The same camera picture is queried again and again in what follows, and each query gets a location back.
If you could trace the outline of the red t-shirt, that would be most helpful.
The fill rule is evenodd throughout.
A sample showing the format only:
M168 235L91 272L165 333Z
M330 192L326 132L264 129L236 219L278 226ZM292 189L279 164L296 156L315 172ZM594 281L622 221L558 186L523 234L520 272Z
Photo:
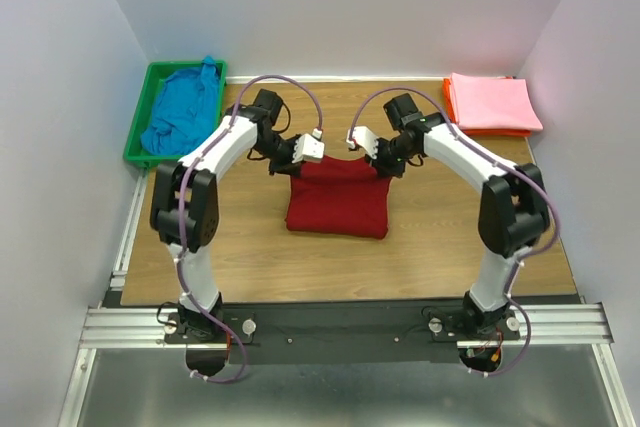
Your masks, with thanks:
M290 180L286 228L381 240L389 230L390 184L363 158L326 156L319 163L305 163Z

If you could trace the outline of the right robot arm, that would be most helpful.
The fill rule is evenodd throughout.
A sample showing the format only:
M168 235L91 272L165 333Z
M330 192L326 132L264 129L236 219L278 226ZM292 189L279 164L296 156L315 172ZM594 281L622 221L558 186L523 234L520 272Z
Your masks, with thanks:
M363 127L351 134L380 176L400 177L413 158L428 157L480 195L477 229L485 253L450 325L458 335L485 334L505 317L522 262L551 226L541 171L532 163L516 164L493 154L443 113L424 114L409 93L399 93L383 110L395 137L385 139Z

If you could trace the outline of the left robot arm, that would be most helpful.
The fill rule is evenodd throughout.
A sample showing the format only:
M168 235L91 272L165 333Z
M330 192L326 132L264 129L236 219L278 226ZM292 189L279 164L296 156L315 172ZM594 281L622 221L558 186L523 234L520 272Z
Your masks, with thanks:
M252 151L269 162L271 175L300 174L302 136L285 139L276 128L284 108L276 92L261 89L251 104L228 109L219 127L191 153L158 165L150 225L173 257L181 288L177 313L164 322L168 335L200 343L232 337L209 252L220 220L219 182Z

